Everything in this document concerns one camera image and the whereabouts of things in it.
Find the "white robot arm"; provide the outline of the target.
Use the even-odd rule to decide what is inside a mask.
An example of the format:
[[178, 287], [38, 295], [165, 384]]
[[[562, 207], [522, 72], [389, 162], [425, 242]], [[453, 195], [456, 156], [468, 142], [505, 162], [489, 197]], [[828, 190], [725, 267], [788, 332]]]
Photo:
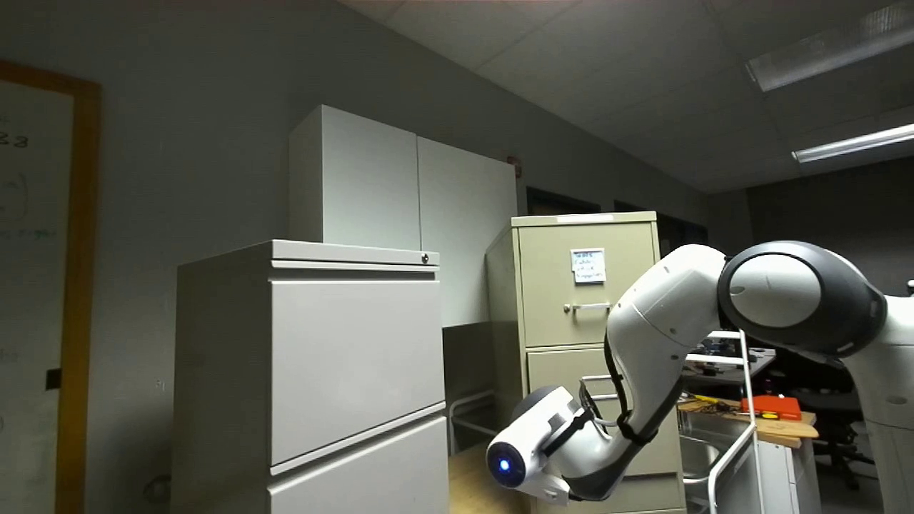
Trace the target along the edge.
[[686, 356], [720, 325], [849, 369], [872, 437], [883, 512], [914, 514], [914, 296], [892, 296], [845, 256], [768, 239], [728, 256], [689, 242], [655, 262], [605, 316], [623, 412], [545, 384], [489, 443], [489, 473], [539, 500], [602, 503], [682, 390]]

